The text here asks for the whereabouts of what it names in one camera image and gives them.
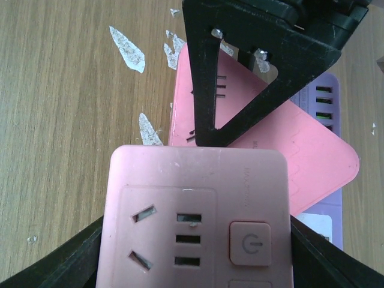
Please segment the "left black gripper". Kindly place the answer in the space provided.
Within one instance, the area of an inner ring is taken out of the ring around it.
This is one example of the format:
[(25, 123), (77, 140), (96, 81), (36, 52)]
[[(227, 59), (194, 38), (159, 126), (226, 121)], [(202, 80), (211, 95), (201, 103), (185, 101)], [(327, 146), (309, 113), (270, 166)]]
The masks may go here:
[(245, 51), (340, 51), (368, 1), (220, 1), (215, 40)]

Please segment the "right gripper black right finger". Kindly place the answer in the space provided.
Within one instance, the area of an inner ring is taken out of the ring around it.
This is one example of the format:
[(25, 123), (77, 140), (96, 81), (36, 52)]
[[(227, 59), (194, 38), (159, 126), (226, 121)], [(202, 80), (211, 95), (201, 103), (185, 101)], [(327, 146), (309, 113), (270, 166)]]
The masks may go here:
[(290, 223), (295, 287), (383, 287), (382, 274), (349, 256), (294, 216)]

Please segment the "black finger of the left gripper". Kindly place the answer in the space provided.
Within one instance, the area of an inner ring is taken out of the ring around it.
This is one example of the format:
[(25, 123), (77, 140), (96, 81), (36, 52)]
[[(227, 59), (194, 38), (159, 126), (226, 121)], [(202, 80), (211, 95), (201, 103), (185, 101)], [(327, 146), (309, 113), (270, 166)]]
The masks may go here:
[(341, 55), (340, 1), (184, 1), (182, 10), (198, 146), (229, 146)]

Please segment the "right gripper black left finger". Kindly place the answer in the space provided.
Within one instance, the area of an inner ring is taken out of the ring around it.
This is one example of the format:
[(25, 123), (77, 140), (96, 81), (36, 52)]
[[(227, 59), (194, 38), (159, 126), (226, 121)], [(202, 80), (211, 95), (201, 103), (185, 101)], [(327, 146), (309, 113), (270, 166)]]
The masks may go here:
[(102, 226), (100, 217), (1, 287), (95, 287)]

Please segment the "purple power strip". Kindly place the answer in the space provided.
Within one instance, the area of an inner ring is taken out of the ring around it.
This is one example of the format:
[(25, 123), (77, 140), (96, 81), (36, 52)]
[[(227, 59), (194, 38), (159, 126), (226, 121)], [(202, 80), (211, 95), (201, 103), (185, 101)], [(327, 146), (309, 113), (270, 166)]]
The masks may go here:
[[(341, 136), (340, 84), (336, 76), (323, 73), (290, 100), (327, 129)], [(309, 207), (297, 219), (343, 249), (342, 189)]]

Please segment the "pink triangular socket adapter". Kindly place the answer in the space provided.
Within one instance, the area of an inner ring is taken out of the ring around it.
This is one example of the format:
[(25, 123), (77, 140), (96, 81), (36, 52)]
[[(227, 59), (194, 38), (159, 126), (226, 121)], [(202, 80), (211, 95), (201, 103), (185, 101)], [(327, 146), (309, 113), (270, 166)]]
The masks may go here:
[[(222, 127), (267, 84), (221, 51), (218, 58), (216, 125)], [(188, 47), (179, 53), (170, 126), (170, 146), (195, 146), (193, 86)], [(231, 144), (273, 149), (287, 161), (290, 212), (298, 215), (355, 179), (355, 150), (318, 120), (288, 100)]]

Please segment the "pink cube socket adapter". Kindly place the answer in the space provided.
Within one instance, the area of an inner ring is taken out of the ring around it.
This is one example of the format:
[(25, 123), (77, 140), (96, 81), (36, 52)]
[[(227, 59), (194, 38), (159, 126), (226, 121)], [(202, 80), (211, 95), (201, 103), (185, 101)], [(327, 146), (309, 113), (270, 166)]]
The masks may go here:
[(110, 159), (97, 287), (292, 287), (285, 157), (125, 145)]

